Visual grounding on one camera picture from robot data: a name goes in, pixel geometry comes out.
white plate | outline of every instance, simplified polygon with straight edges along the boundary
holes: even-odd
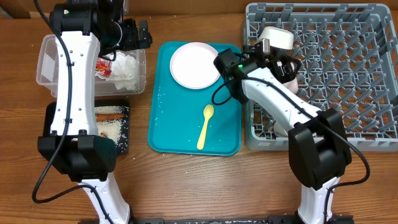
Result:
[[[193,42],[181,46],[170,60],[174,80],[194,90],[211,86],[220,77],[213,64],[217,55],[217,50],[208,44]]]

red package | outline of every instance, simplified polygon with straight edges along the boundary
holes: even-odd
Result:
[[[97,58],[97,64],[95,67],[95,73],[102,75],[103,77],[109,77],[112,73],[111,71],[112,62],[102,58]]]

transparent bin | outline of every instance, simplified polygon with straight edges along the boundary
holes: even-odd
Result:
[[[51,91],[51,95],[57,97],[58,90],[58,57],[57,45],[55,43],[55,35],[47,35],[44,37],[42,47],[40,49],[39,59],[37,61],[36,82],[45,86]],[[146,84],[146,59],[145,50],[132,50],[123,52],[136,59],[137,80],[103,80],[95,76],[95,96],[118,96],[140,94],[145,89]],[[132,90],[126,87],[116,88],[116,85],[126,82],[136,84]]]

dish rack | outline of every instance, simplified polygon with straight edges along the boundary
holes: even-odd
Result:
[[[294,34],[286,53],[302,61],[298,96],[340,112],[348,140],[362,151],[398,151],[397,37],[383,4],[251,3],[244,44],[264,27]],[[273,132],[275,119],[256,102],[245,107],[245,142],[253,150],[287,150]]]

wood grain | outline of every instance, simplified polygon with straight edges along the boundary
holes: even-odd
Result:
[[[130,152],[118,158],[115,175],[138,218],[231,218],[293,214],[300,183],[286,152],[259,152],[244,146],[231,157],[154,152],[147,144],[157,53],[171,40],[241,45],[244,15],[146,16],[154,38],[147,54],[147,84],[131,104]],[[76,223],[96,218],[82,190],[47,204],[34,204],[32,189],[47,161],[37,151],[45,107],[54,98],[35,82],[37,57],[50,31],[41,20],[0,21],[0,223]],[[338,189],[336,214],[356,223],[397,223],[398,153],[365,153],[372,168],[365,184]],[[354,155],[342,181],[362,178]],[[51,169],[39,190],[48,197],[74,186]]]

